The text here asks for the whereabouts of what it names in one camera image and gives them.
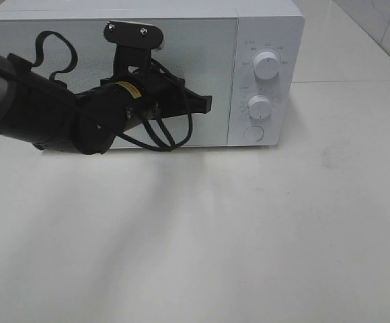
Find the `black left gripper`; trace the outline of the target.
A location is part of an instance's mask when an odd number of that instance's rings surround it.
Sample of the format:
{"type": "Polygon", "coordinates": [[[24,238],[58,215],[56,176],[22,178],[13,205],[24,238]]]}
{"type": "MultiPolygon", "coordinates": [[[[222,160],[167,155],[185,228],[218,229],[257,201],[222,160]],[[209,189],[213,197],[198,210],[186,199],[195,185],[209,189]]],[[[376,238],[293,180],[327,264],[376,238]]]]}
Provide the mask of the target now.
{"type": "Polygon", "coordinates": [[[113,74],[101,85],[132,85],[153,118],[171,118],[187,114],[208,114],[212,96],[202,96],[186,87],[184,80],[167,72],[151,56],[150,48],[118,45],[113,74]]]}

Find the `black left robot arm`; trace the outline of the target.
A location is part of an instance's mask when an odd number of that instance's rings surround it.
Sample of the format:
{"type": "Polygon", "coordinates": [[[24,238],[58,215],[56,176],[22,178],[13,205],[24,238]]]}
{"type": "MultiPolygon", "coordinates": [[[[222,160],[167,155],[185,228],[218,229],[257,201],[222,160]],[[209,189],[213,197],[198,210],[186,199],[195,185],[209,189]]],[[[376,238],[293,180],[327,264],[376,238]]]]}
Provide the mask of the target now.
{"type": "Polygon", "coordinates": [[[155,64],[150,75],[123,73],[75,94],[47,79],[17,56],[0,55],[0,135],[39,150],[93,155],[116,138],[151,151],[172,151],[176,141],[165,119],[206,114],[211,96],[186,88],[184,80],[155,64]]]}

